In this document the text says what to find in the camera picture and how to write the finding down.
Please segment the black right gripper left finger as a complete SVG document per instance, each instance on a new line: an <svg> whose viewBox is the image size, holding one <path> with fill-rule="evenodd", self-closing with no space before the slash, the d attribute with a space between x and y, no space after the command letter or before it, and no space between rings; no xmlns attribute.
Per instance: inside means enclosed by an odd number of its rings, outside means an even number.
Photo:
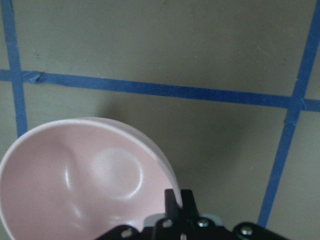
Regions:
<svg viewBox="0 0 320 240"><path fill-rule="evenodd" d="M173 225L180 222L181 209L177 203L173 189L164 191L165 219L170 220Z"/></svg>

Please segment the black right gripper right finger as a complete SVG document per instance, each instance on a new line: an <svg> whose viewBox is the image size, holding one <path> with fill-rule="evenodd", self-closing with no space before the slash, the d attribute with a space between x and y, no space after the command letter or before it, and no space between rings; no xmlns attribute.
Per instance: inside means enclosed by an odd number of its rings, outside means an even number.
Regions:
<svg viewBox="0 0 320 240"><path fill-rule="evenodd" d="M196 219L199 216L199 211L197 209L193 191L190 189L182 189L180 193L182 199L182 218L189 221Z"/></svg>

